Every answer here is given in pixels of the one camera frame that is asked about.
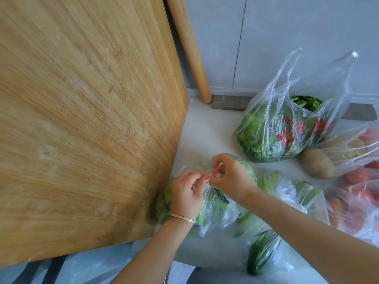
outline bracelet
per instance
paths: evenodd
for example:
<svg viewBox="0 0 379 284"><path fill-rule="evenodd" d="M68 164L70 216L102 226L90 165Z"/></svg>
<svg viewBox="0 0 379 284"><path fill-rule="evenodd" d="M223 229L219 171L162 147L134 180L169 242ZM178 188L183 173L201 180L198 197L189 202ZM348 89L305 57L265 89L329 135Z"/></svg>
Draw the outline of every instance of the bracelet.
<svg viewBox="0 0 379 284"><path fill-rule="evenodd" d="M177 215L175 213L169 213L171 216L173 217L176 217L176 218L180 218L180 219L183 219L185 221L188 221L188 222L192 222L193 224L196 224L196 220L193 220L193 219L190 219L190 218L187 218L187 217L184 217L184 216L181 216L181 215Z"/></svg>

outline wooden cutting board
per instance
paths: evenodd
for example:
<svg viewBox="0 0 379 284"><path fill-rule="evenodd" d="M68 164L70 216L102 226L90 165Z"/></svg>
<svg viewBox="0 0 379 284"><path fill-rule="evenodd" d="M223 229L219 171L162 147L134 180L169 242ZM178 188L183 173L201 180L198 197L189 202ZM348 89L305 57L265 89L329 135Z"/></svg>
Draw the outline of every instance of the wooden cutting board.
<svg viewBox="0 0 379 284"><path fill-rule="evenodd" d="M151 236L188 106L162 0L0 11L0 266Z"/></svg>

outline tile grout line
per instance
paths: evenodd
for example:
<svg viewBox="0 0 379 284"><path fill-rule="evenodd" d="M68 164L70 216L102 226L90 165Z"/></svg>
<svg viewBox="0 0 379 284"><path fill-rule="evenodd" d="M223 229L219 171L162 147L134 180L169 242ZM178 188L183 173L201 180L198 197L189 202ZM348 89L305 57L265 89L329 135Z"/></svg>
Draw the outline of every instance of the tile grout line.
<svg viewBox="0 0 379 284"><path fill-rule="evenodd" d="M242 37L242 29L243 29L243 21L245 19L245 12L246 12L246 2L248 0L245 0L245 6L243 9L243 15L242 15L242 24L241 24L241 32L239 33L239 43L238 43L238 48L237 48L237 58L236 58L236 64L234 66L234 75L233 75L233 83L232 83L232 88L234 88L234 79L236 77L236 70L237 70L237 62L238 62L238 53L239 53L239 45L241 44L241 37Z"/></svg>

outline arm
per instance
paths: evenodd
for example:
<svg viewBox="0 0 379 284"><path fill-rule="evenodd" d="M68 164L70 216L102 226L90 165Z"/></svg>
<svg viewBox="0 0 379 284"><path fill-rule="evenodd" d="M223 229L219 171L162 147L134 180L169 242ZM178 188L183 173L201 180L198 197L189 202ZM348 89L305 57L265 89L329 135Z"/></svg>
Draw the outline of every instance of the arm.
<svg viewBox="0 0 379 284"><path fill-rule="evenodd" d="M227 155L213 163L209 183L272 227L330 284L377 283L379 249L313 219L258 189Z"/></svg>
<svg viewBox="0 0 379 284"><path fill-rule="evenodd" d="M203 189L209 176L184 171L173 185L171 212L196 219ZM175 253L192 227L191 222L170 217L141 252L117 275L111 284L162 284Z"/></svg>

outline wooden stick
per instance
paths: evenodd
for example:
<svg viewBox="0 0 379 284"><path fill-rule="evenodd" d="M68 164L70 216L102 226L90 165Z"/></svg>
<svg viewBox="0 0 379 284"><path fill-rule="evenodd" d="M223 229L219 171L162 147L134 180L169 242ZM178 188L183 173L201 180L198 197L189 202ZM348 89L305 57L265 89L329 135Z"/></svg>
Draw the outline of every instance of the wooden stick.
<svg viewBox="0 0 379 284"><path fill-rule="evenodd" d="M209 104L212 101L212 94L206 79L185 1L167 0L167 4L170 8L171 15L173 16L176 29L179 33L180 40L182 41L184 51L186 52L197 87L199 88L201 99L203 103Z"/></svg>

